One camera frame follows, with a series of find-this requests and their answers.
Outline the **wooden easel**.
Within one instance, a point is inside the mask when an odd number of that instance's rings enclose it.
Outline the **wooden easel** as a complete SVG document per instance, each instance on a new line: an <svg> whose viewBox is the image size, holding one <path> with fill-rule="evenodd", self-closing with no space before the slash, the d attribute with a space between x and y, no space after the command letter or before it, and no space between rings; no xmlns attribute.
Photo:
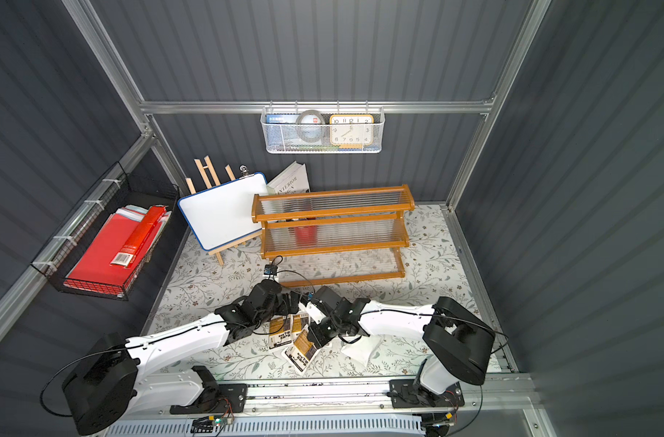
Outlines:
<svg viewBox="0 0 664 437"><path fill-rule="evenodd" d="M201 178L204 182L204 185L205 185L204 190L211 189L211 188L214 188L214 187L219 187L219 186L221 186L221 185L223 185L224 183L227 183L227 182L240 180L240 178L237 178L235 176L235 173L233 173L232 168L229 167L229 166L227 166L225 168L225 172L226 172L226 176L228 176L228 180L226 180L226 181L220 180L220 178L218 177L218 175L215 171L215 165L213 165L213 162L211 161L211 158L209 158L208 156L206 156L204 158L197 158L195 160L195 165L196 165L196 167L197 167L197 169L198 169L198 171L201 175ZM255 173L249 174L247 172L247 167L241 167L241 173L242 173L241 178L246 178L250 175L255 174ZM187 187L190 191L190 194L188 196L191 196L193 194L197 194L199 192L204 191L204 190L198 191L195 188L195 184L193 183L193 180L191 180L190 178L188 178L186 180L186 184L187 184ZM224 260L223 260L223 252L224 251L227 251L228 249L234 248L234 247L236 247L236 246L238 246L242 243L245 243L248 240L255 239L255 238L259 237L261 235L261 233L262 233L262 229L260 231L257 231L257 233L255 233L255 235L253 235L251 237L244 237L244 238L236 240L236 241L234 241L230 244L227 244L226 246L224 246L220 249L215 249L214 251L205 251L205 252L207 254L217 258L218 262L221 265L224 265Z"/></svg>

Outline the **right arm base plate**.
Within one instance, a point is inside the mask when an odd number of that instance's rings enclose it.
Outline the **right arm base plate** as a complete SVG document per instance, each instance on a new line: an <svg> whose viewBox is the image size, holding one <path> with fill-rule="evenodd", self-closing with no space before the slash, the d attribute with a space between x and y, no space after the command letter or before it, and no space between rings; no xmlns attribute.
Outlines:
<svg viewBox="0 0 664 437"><path fill-rule="evenodd" d="M389 381L386 396L395 409L448 408L457 409L465 405L458 383L451 385L444 393L435 394L413 379Z"/></svg>

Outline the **red folder stack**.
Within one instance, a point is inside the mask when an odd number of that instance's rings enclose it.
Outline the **red folder stack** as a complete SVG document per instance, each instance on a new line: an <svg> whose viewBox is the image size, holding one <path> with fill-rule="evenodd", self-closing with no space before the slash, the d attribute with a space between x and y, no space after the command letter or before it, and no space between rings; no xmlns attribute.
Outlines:
<svg viewBox="0 0 664 437"><path fill-rule="evenodd" d="M125 298L137 278L139 269L150 256L171 216L171 211L166 207L167 212L153 228L136 259L128 268L111 264L148 209L127 205L111 214L89 249L66 276L63 285L75 291L118 299Z"/></svg>

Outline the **red cup behind shelf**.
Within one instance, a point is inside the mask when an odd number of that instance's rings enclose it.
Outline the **red cup behind shelf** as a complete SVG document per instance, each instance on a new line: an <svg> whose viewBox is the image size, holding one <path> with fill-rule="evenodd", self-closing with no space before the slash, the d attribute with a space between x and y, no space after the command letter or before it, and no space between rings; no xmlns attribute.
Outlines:
<svg viewBox="0 0 664 437"><path fill-rule="evenodd" d="M293 228L293 233L298 246L312 246L317 243L317 225L296 226Z"/></svg>

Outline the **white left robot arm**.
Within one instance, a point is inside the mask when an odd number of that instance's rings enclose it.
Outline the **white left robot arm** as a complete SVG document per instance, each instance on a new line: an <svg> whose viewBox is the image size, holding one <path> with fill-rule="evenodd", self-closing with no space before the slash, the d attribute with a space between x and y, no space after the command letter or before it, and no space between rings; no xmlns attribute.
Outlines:
<svg viewBox="0 0 664 437"><path fill-rule="evenodd" d="M128 413L155 408L176 414L233 411L233 401L206 367L195 365L172 377L158 371L254 335L273 317L296 314L308 301L264 279L249 294L183 326L129 339L105 335L62 383L78 434L101 432Z"/></svg>

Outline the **blue box in basket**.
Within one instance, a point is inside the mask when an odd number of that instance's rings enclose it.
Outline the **blue box in basket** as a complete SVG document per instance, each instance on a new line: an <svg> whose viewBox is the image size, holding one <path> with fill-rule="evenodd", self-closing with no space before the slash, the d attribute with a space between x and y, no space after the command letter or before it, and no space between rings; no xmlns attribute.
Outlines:
<svg viewBox="0 0 664 437"><path fill-rule="evenodd" d="M264 123L267 125L295 125L298 120L297 114L265 114Z"/></svg>

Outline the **small green circuit board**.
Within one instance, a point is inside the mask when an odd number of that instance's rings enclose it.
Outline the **small green circuit board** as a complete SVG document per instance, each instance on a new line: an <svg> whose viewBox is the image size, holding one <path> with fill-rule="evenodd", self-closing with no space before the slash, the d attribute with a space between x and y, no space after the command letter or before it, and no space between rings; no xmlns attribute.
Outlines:
<svg viewBox="0 0 664 437"><path fill-rule="evenodd" d="M216 418L215 416L206 416L194 419L191 423L191 436L206 435L219 436L228 426L228 420Z"/></svg>

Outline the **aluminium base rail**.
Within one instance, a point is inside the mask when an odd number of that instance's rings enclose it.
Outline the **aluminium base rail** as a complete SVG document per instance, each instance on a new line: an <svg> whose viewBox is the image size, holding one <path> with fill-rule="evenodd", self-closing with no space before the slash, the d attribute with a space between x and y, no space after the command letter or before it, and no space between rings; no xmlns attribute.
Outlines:
<svg viewBox="0 0 664 437"><path fill-rule="evenodd" d="M423 413L448 408L395 409L386 396L389 381L413 379L400 377L358 377L332 379L251 380L248 386L244 415L284 414L355 414L371 412ZM481 386L460 382L465 400L461 411L541 409L544 402L526 373L492 373ZM177 416L170 413L172 405L188 405L199 395L201 382L193 371L163 373L138 382L129 391L130 400L119 419L141 416Z"/></svg>

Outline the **round grey tape roll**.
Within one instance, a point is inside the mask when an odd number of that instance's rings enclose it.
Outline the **round grey tape roll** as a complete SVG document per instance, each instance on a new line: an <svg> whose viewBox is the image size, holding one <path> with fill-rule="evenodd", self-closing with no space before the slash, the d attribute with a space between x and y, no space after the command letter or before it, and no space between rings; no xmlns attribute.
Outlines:
<svg viewBox="0 0 664 437"><path fill-rule="evenodd" d="M323 136L324 116L315 109L308 109L297 116L295 130L301 141L317 143Z"/></svg>

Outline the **white plain bag lower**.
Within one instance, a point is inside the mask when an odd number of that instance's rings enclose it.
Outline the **white plain bag lower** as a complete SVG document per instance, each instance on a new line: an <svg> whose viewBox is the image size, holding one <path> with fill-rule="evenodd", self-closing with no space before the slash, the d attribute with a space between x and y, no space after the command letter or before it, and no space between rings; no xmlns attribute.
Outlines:
<svg viewBox="0 0 664 437"><path fill-rule="evenodd" d="M361 336L354 343L346 343L341 348L341 353L352 361L366 367L383 342L384 338L382 336Z"/></svg>

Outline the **white board blue frame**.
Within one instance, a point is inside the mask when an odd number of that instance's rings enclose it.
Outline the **white board blue frame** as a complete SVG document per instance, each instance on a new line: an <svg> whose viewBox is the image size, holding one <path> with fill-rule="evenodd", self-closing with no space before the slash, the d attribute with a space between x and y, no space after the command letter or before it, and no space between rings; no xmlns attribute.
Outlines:
<svg viewBox="0 0 664 437"><path fill-rule="evenodd" d="M262 229L252 219L255 195L268 194L263 173L181 198L177 205L204 251L214 251Z"/></svg>

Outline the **orange wooden three-tier shelf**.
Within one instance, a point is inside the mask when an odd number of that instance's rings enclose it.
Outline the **orange wooden three-tier shelf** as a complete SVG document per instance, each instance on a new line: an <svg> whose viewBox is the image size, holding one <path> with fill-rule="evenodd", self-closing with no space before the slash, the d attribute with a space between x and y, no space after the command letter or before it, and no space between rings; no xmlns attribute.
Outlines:
<svg viewBox="0 0 664 437"><path fill-rule="evenodd" d="M393 254L392 272L345 273L313 280L314 285L400 279L406 276L401 249L410 246L405 214L416 202L407 185L343 189L256 197L252 219L262 226L261 256L265 260L352 251ZM317 243L298 246L293 228L317 225Z"/></svg>

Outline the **white book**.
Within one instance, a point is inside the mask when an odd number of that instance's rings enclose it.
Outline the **white book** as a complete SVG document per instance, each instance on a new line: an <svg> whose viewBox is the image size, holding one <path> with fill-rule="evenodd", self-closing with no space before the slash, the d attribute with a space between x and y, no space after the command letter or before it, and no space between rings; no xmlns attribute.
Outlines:
<svg viewBox="0 0 664 437"><path fill-rule="evenodd" d="M270 195L301 194L310 191L306 164L294 161L267 184Z"/></svg>

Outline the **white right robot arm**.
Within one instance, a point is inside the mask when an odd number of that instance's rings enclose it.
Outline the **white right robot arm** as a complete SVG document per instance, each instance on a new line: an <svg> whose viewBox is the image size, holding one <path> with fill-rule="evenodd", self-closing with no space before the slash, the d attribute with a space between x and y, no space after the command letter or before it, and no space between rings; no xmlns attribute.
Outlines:
<svg viewBox="0 0 664 437"><path fill-rule="evenodd" d="M431 355L422 362L410 388L388 395L406 405L435 407L439 402L460 406L456 385L481 386L497 332L450 297L424 306L391 305L341 297L323 286L300 305L311 317L308 340L322 348L334 338L354 345L377 336L422 342Z"/></svg>

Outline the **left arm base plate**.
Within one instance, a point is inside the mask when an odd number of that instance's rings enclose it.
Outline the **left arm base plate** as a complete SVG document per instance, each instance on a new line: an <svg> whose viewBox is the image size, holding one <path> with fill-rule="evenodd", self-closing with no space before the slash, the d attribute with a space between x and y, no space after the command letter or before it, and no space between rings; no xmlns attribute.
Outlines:
<svg viewBox="0 0 664 437"><path fill-rule="evenodd" d="M193 366L192 371L198 375L202 391L188 405L172 405L170 407L171 414L217 413L228 415L244 411L248 390L245 383L217 382L211 372L203 365Z"/></svg>

